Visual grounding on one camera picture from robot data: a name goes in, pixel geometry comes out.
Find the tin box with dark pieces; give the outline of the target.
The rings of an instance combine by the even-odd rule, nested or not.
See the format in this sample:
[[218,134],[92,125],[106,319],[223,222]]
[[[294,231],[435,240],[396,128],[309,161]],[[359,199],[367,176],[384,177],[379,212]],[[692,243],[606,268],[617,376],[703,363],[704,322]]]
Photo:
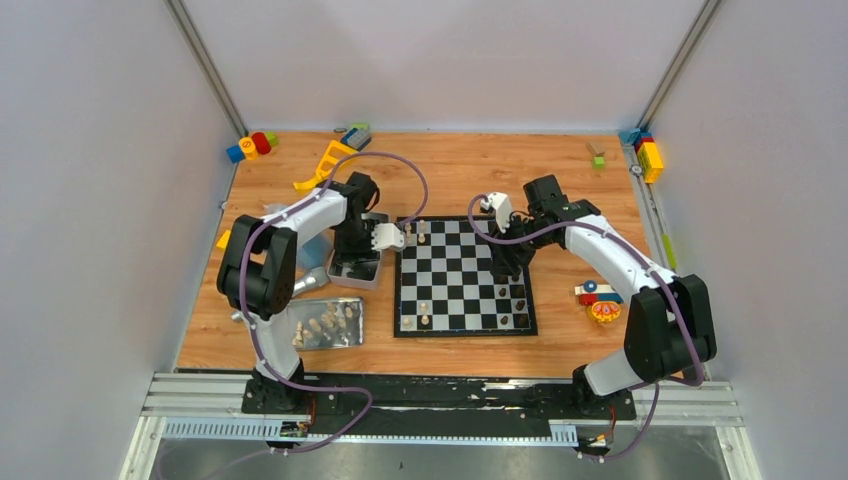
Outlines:
[[[381,215],[380,223],[385,223],[389,220],[389,216],[387,214],[376,214]],[[331,263],[333,250],[326,267],[327,274],[333,284],[341,287],[363,290],[375,290],[377,288],[377,278],[382,259],[382,253],[380,251],[377,251],[380,253],[379,260],[354,265],[335,265]]]

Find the black silver chess board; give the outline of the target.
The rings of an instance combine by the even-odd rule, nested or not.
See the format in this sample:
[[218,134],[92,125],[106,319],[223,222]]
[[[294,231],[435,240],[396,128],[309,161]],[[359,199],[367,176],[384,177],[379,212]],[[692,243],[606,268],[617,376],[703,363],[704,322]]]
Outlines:
[[490,244],[467,217],[425,216],[405,233],[395,264],[395,337],[538,334],[528,269],[493,275]]

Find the tin lid with light pieces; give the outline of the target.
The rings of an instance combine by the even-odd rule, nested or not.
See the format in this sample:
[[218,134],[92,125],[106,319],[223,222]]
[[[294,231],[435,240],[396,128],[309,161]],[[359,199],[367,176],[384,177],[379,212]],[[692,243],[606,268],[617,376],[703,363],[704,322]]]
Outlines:
[[294,321],[292,345],[301,351],[360,346],[364,342],[364,300],[361,297],[295,300],[289,304]]

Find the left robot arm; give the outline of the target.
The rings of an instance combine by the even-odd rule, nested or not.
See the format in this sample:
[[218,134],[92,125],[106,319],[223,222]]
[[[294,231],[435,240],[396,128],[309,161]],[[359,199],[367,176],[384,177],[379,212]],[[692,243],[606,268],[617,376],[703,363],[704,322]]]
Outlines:
[[267,382],[268,400],[283,413],[298,411],[310,393],[364,393],[359,387],[305,385],[303,362],[295,347],[277,338],[296,322],[288,305],[296,284],[297,251],[330,229],[333,252],[344,263],[378,259],[373,244],[377,222],[365,218],[379,196],[370,176],[355,172],[345,183],[327,179],[302,200],[262,218],[242,215],[231,229],[216,286],[244,317],[256,355],[255,371]]

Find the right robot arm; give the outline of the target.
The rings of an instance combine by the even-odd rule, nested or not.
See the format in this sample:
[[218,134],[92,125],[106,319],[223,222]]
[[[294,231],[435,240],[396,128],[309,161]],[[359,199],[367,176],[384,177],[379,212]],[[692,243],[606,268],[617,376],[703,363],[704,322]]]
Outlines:
[[701,384],[705,362],[717,353],[706,283],[641,253],[590,201],[569,200],[555,176],[537,178],[523,189],[524,214],[501,192],[471,201],[472,208],[495,221],[488,232],[476,232],[493,249],[494,275],[516,275],[538,250],[557,245],[588,263],[627,308],[622,347],[575,370],[577,384],[570,392],[575,411],[596,417],[609,407],[612,395],[666,379]]

